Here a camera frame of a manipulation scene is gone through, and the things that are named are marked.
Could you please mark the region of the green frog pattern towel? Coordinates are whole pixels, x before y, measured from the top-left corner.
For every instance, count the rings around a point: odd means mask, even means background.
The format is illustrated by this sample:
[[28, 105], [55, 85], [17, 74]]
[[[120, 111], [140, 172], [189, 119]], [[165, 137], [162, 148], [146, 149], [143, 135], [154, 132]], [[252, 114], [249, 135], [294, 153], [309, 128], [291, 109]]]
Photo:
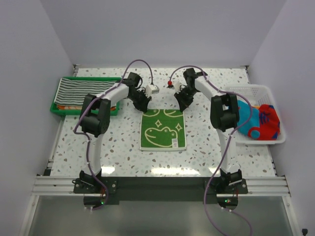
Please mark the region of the green frog pattern towel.
[[187, 148], [185, 115], [177, 109], [149, 109], [142, 114], [141, 151], [183, 151]]

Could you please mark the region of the green white striped towel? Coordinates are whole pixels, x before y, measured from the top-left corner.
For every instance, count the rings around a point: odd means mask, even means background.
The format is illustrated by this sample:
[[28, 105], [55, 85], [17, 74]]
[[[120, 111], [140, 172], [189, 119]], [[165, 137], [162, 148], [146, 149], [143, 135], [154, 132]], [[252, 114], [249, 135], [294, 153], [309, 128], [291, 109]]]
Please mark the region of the green white striped towel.
[[96, 95], [111, 88], [120, 78], [63, 77], [60, 79], [54, 103], [60, 106], [82, 106], [87, 94]]

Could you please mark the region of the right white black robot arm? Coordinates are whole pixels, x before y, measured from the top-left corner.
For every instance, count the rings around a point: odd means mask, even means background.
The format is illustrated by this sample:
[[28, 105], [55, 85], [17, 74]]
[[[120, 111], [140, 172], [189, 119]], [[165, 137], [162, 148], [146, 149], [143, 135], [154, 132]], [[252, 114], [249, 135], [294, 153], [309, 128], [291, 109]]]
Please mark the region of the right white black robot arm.
[[188, 68], [183, 73], [186, 84], [168, 81], [168, 86], [175, 89], [180, 111], [184, 111], [193, 102], [194, 95], [202, 93], [210, 101], [210, 122], [220, 141], [221, 161], [215, 173], [207, 184], [216, 193], [230, 193], [242, 182], [241, 166], [237, 161], [234, 129], [240, 120], [237, 95], [222, 92], [209, 81], [209, 76], [203, 70], [196, 72]]

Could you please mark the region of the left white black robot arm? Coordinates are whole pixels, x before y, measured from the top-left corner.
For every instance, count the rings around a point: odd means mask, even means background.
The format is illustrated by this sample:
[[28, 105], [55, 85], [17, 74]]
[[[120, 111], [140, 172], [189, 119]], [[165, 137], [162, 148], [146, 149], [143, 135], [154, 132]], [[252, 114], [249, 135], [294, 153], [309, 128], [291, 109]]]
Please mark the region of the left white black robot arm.
[[85, 166], [79, 179], [91, 193], [108, 194], [108, 187], [101, 179], [100, 153], [102, 139], [108, 130], [111, 118], [111, 107], [117, 102], [128, 98], [134, 107], [145, 113], [152, 94], [159, 92], [153, 83], [141, 87], [142, 78], [136, 73], [129, 73], [126, 79], [115, 82], [110, 88], [96, 95], [87, 94], [84, 98], [80, 118], [74, 133], [87, 137]]

